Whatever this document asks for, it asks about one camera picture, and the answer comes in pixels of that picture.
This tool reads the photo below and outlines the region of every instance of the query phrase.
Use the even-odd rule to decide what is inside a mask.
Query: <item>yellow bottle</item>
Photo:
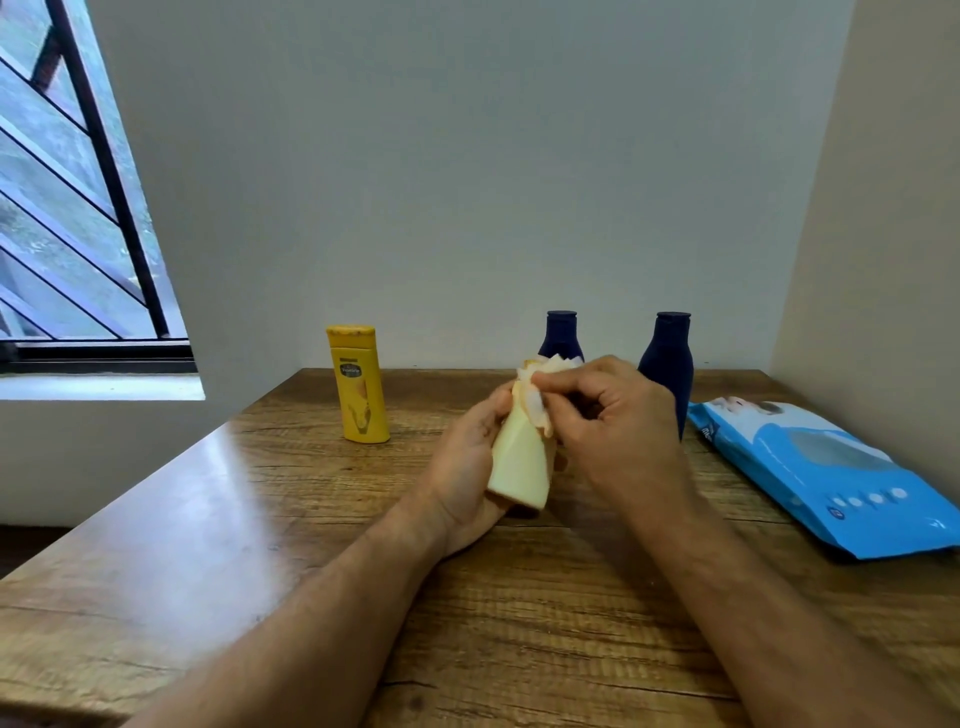
[[[337,377],[344,437],[355,443],[385,443],[390,439],[383,401],[376,329],[363,326],[327,327]]]

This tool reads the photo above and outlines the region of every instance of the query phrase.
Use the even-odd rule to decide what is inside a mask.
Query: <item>blue wet wipes package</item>
[[[720,453],[818,538],[858,559],[960,545],[960,510],[918,475],[793,404],[688,409]]]

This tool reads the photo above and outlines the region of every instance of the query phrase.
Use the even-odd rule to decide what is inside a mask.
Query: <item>left hand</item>
[[[444,541],[444,556],[487,533],[511,505],[487,493],[487,482],[493,440],[513,407],[512,386],[498,387],[447,427],[417,485],[404,496],[430,514]]]

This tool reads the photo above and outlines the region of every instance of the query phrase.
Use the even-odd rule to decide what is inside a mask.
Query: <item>wrist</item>
[[[449,534],[446,513],[417,489],[404,494],[382,522],[393,533],[397,545],[429,569],[444,557]]]
[[[696,538],[714,514],[686,469],[664,474],[656,483],[637,484],[633,490],[644,498],[627,509],[625,519],[650,552]]]

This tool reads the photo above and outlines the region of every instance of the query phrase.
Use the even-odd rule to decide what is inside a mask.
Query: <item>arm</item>
[[[800,596],[697,493],[673,397],[605,357],[535,375],[554,427],[696,620],[758,726],[956,726],[956,716]],[[602,408],[585,420],[563,395]]]
[[[427,573],[504,513],[485,489],[511,405],[501,388],[454,423],[417,486],[379,522],[129,728],[357,725]]]

